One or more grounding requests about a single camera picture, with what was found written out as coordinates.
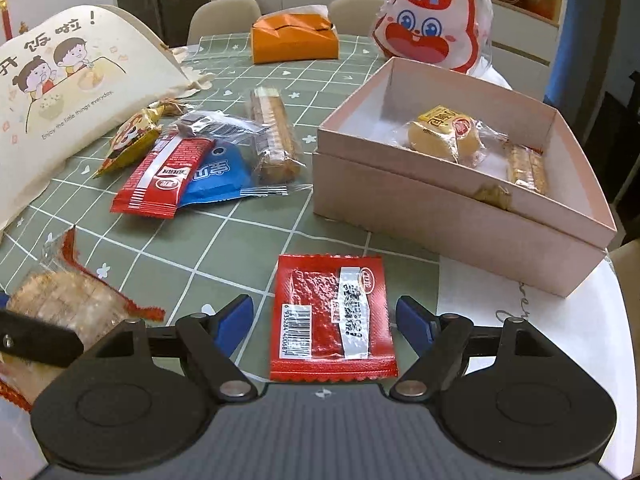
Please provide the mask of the red square snack packet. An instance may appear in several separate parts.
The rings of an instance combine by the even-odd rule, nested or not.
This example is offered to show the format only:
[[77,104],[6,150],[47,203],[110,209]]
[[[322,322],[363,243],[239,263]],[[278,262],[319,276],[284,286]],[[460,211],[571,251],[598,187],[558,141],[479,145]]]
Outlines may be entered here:
[[270,379],[358,382],[397,375],[382,258],[280,256]]

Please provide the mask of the long red snack packet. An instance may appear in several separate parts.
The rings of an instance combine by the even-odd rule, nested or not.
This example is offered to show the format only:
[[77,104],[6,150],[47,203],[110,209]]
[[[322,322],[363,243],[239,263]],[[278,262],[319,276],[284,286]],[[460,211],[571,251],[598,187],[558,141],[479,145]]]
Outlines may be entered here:
[[214,144],[206,136],[162,136],[117,192],[110,211],[174,218],[186,186]]

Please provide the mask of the yellow mushroom panda snack bag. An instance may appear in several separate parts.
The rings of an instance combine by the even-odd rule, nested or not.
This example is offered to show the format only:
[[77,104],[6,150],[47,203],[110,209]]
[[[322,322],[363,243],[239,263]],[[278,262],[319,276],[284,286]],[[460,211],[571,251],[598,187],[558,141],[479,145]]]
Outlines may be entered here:
[[179,117],[192,110],[192,106],[174,99],[162,99],[134,113],[116,131],[110,148],[94,178],[124,169],[142,159],[153,147],[162,132],[160,120]]

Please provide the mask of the wrapped rice cracker pack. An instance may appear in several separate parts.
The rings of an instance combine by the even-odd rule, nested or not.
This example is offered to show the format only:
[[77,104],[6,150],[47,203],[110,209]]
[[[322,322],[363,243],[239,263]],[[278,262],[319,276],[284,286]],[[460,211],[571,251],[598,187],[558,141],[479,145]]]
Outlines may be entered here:
[[[41,258],[18,289],[1,296],[1,310],[73,330],[84,352],[128,318],[163,321],[163,309],[138,306],[82,266],[76,260],[75,238],[76,229],[70,228],[44,244]],[[1,396],[28,412],[66,368],[26,361],[1,350]]]

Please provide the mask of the green grid tablecloth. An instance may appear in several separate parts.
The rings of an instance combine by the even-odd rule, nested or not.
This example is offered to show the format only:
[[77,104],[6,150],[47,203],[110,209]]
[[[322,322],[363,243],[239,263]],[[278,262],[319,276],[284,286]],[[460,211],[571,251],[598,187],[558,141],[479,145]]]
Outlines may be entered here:
[[[334,60],[256,65],[247,36],[234,34],[204,39],[188,49],[184,62],[214,75],[212,88],[191,100],[206,110],[242,116],[251,88],[279,89],[303,161],[311,162],[318,125],[380,68],[382,58],[368,37],[345,35]],[[74,229],[78,261],[138,304],[162,308],[166,324],[250,296],[256,318],[234,359],[259,383],[269,376],[274,281],[282,254],[379,256],[390,304],[409,295],[427,309],[436,307],[436,255],[318,217],[311,190],[184,208],[169,220],[113,214],[112,200],[127,174],[94,176],[106,148],[100,139],[79,151],[6,229],[1,242],[6,292],[17,289],[44,244]]]

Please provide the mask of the pink cardboard box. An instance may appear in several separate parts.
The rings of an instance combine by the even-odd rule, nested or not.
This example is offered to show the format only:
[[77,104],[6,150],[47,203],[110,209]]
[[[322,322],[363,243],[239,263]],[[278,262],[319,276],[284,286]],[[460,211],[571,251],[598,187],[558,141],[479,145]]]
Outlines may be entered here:
[[[506,158],[470,168],[400,138],[443,105],[541,154],[548,191],[511,183]],[[387,61],[318,129],[314,211],[568,296],[603,260],[616,226],[562,115],[524,94],[404,58]]]

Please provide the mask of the clear wrapped biscuit in box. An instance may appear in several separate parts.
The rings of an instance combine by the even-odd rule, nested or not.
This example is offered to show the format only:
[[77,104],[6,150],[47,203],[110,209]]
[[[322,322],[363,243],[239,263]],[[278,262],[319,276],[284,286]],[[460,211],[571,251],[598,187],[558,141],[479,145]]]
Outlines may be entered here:
[[546,196],[548,182],[542,155],[528,146],[513,143],[507,143],[504,146],[504,152],[508,164],[506,180]]

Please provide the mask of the blue snack packet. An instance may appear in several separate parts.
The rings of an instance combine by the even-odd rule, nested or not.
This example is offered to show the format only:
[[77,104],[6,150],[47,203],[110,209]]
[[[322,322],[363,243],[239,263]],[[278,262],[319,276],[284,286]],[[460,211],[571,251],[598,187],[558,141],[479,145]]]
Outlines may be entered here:
[[240,148],[233,143],[217,142],[194,172],[179,208],[235,200],[252,184],[252,172]]

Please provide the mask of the cream cartoon canvas bag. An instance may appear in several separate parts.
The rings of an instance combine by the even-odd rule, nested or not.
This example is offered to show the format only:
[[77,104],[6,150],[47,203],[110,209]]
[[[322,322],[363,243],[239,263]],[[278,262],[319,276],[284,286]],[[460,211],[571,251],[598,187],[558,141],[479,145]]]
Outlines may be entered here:
[[192,96],[212,79],[117,6],[73,6],[2,44],[2,226],[73,154],[152,102]]

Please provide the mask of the clear wrapped biscuit stack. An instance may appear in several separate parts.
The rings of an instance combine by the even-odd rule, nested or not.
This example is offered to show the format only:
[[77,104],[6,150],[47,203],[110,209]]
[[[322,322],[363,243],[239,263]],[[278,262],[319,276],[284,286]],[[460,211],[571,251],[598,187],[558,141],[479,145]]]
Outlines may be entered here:
[[253,89],[250,92],[250,118],[264,127],[254,141],[259,182],[265,185],[293,182],[304,165],[279,90]]

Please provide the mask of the clear wrapped dark snack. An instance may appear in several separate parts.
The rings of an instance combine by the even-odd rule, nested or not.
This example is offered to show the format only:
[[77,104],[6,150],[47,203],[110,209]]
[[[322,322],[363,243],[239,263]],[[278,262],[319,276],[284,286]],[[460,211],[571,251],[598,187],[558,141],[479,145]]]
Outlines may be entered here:
[[268,127],[247,118],[229,115],[221,110],[194,110],[169,125],[183,138],[203,138],[215,142],[239,144],[253,140]]

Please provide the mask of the beige chair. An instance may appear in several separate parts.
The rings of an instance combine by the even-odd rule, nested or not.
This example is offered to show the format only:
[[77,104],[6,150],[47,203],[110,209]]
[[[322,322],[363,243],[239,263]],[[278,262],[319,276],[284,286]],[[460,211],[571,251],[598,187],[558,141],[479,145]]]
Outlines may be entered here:
[[340,35],[369,36],[384,0],[333,0],[329,19]]
[[202,37],[249,32],[262,16],[256,0],[215,0],[205,3],[191,18],[188,44]]

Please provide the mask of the rabbit face snack bag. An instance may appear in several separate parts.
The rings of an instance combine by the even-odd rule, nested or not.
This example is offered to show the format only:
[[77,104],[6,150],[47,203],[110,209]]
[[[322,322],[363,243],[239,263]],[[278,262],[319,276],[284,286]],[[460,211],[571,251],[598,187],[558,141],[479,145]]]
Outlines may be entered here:
[[384,0],[371,37],[388,58],[469,74],[480,64],[493,18],[491,0]]

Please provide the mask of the orange tissue box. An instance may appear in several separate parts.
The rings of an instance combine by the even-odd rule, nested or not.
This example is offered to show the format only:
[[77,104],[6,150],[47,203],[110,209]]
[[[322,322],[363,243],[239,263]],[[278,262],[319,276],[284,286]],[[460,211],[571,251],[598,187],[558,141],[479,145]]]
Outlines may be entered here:
[[253,63],[336,60],[340,42],[328,18],[317,13],[263,16],[250,30]]

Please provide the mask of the beige chair right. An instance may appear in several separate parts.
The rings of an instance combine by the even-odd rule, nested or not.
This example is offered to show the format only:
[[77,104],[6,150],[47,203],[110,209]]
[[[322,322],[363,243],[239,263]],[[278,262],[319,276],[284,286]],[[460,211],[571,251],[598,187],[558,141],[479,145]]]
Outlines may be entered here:
[[333,0],[329,19],[340,35],[369,36],[384,0]]

